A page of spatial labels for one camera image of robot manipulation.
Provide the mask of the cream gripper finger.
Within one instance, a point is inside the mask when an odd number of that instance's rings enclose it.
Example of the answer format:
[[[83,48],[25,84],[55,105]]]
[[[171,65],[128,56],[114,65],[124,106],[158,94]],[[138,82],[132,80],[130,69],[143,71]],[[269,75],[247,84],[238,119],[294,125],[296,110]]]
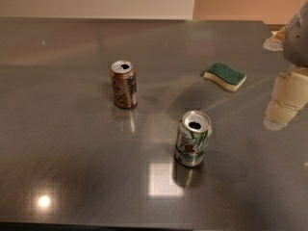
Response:
[[[288,73],[280,72],[274,82],[264,126],[271,131],[284,128],[307,103],[308,68],[300,66]]]
[[[282,51],[286,31],[287,27],[282,27],[264,42],[263,47],[269,51]]]

